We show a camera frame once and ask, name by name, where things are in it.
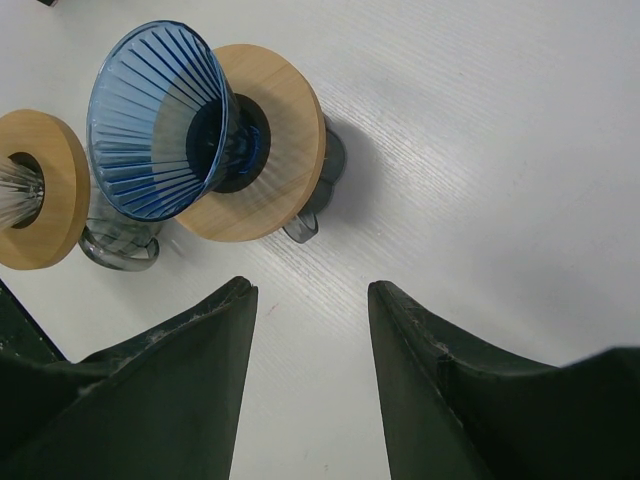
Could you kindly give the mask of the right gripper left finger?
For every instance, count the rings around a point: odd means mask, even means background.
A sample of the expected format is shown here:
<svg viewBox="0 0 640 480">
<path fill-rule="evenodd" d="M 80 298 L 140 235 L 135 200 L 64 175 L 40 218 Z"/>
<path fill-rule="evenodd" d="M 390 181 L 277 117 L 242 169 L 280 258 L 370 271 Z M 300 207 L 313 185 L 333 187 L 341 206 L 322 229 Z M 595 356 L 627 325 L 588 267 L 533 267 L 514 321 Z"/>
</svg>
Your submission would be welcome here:
<svg viewBox="0 0 640 480">
<path fill-rule="evenodd" d="M 236 277 L 72 362 L 3 291 L 2 477 L 228 478 L 257 303 L 257 288 Z"/>
</svg>

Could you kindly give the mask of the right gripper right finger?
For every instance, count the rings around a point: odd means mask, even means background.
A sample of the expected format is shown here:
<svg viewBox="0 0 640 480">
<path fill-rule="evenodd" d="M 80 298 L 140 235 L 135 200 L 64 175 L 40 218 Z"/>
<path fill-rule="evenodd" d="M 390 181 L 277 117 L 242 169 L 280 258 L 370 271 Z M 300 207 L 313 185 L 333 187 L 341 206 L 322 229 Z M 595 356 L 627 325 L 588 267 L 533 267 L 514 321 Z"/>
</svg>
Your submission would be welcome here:
<svg viewBox="0 0 640 480">
<path fill-rule="evenodd" d="M 635 479 L 639 351 L 564 367 L 503 350 L 399 287 L 368 288 L 370 334 L 395 479 Z"/>
</svg>

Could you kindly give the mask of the grey glass carafe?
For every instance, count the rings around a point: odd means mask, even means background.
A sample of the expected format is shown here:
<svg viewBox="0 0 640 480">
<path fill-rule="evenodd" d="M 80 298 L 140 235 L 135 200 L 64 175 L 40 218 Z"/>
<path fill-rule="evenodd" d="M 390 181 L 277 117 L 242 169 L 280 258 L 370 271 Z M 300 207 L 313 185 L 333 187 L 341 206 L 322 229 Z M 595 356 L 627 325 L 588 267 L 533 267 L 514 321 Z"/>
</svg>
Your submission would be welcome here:
<svg viewBox="0 0 640 480">
<path fill-rule="evenodd" d="M 119 213 L 93 185 L 88 217 L 78 245 L 100 266 L 140 272 L 149 269 L 159 257 L 158 235 L 162 227 L 161 222 L 139 222 Z"/>
</svg>

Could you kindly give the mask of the grey plastic dripper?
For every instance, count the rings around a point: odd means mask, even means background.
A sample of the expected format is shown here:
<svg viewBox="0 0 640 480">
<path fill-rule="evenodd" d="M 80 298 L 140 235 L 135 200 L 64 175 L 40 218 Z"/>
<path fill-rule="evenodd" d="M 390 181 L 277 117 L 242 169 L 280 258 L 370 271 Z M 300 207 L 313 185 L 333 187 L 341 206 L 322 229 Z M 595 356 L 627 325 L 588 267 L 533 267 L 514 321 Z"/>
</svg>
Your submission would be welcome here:
<svg viewBox="0 0 640 480">
<path fill-rule="evenodd" d="M 344 142 L 334 131 L 327 116 L 324 116 L 324 121 L 326 148 L 318 183 L 304 207 L 282 227 L 284 232 L 298 244 L 306 243 L 318 233 L 318 216 L 331 202 L 335 186 L 343 175 L 347 161 Z"/>
</svg>

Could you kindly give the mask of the blue plastic dripper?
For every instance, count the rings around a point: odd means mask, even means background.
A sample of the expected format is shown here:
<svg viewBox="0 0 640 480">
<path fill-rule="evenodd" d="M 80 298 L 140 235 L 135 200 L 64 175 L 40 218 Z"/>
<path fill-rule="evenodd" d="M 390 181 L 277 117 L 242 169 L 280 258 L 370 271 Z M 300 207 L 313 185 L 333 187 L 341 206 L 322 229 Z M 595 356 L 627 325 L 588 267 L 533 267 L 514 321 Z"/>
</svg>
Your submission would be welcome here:
<svg viewBox="0 0 640 480">
<path fill-rule="evenodd" d="M 158 20 L 125 35 L 96 77 L 87 114 L 97 184 L 121 214 L 170 219 L 209 192 L 235 193 L 263 170 L 271 129 L 235 93 L 205 40 Z"/>
</svg>

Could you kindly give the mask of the orange coffee filter box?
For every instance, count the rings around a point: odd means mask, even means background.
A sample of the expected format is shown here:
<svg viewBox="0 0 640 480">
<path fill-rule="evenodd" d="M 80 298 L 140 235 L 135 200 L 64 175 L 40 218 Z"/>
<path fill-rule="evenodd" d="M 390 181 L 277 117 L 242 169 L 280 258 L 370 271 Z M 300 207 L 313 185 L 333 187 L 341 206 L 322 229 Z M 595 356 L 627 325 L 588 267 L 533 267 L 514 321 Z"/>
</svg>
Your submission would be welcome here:
<svg viewBox="0 0 640 480">
<path fill-rule="evenodd" d="M 58 0 L 38 0 L 38 2 L 47 7 L 53 8 L 58 3 Z"/>
</svg>

